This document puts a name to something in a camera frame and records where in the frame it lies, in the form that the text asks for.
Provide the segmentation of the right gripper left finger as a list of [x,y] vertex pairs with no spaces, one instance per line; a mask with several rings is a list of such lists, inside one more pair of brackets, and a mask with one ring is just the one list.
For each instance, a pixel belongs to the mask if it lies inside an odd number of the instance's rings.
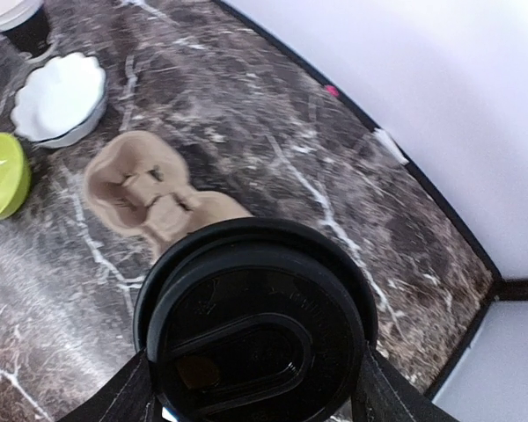
[[65,421],[151,421],[152,384],[145,351],[137,353],[108,383]]

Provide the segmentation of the black plastic lid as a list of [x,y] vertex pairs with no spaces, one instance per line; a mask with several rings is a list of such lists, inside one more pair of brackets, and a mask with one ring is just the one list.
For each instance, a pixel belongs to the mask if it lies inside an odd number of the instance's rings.
[[378,338],[368,281],[333,240],[264,217],[209,225],[149,270],[133,321],[180,421],[323,421]]

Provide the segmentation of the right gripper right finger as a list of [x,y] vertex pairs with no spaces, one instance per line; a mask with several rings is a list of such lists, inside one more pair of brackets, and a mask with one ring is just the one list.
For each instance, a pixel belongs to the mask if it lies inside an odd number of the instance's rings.
[[420,393],[373,346],[364,349],[354,421],[456,421]]

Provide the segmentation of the stack of paper cups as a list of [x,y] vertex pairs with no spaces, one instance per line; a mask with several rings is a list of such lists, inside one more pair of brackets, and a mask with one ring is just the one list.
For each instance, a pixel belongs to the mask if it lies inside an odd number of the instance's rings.
[[22,55],[37,59],[53,42],[52,27],[43,0],[0,0],[0,35]]

